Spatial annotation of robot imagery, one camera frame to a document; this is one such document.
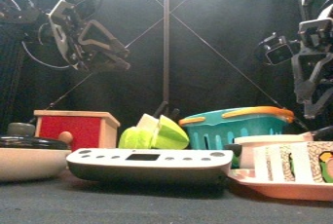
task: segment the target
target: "white kitchen scale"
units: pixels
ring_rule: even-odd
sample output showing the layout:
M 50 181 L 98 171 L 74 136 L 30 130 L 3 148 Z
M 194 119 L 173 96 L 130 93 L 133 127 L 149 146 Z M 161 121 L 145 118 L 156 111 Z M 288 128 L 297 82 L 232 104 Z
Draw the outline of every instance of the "white kitchen scale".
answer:
M 217 184 L 232 167 L 229 150 L 83 148 L 69 156 L 71 173 L 93 181 Z

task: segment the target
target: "blue basket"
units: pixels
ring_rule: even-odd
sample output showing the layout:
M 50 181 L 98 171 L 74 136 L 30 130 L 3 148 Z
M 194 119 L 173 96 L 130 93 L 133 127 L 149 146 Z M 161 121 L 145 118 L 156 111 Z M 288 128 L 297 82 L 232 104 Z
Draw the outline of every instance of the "blue basket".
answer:
M 223 150 L 241 136 L 281 134 L 292 111 L 272 106 L 244 107 L 193 115 L 180 121 L 197 150 Z

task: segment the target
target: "red wooden box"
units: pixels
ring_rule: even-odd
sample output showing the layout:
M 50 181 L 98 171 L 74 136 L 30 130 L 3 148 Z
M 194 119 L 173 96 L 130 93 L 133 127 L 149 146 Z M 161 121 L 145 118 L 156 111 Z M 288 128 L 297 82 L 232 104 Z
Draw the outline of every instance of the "red wooden box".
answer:
M 35 110 L 35 136 L 62 139 L 70 133 L 71 150 L 117 148 L 120 121 L 109 112 Z

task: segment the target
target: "table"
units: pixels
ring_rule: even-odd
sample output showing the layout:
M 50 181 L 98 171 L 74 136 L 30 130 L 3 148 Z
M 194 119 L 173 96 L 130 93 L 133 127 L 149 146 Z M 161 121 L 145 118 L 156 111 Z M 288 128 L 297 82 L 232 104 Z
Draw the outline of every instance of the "table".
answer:
M 228 179 L 220 187 L 102 184 L 69 170 L 0 184 L 2 223 L 331 223 L 332 202 L 277 200 Z

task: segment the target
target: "pink tray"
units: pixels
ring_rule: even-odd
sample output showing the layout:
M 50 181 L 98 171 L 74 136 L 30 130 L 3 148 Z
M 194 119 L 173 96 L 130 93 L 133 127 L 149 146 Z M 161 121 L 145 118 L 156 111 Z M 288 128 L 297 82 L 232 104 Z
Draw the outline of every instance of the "pink tray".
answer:
M 259 181 L 253 169 L 233 169 L 229 178 L 272 198 L 333 201 L 333 183 Z

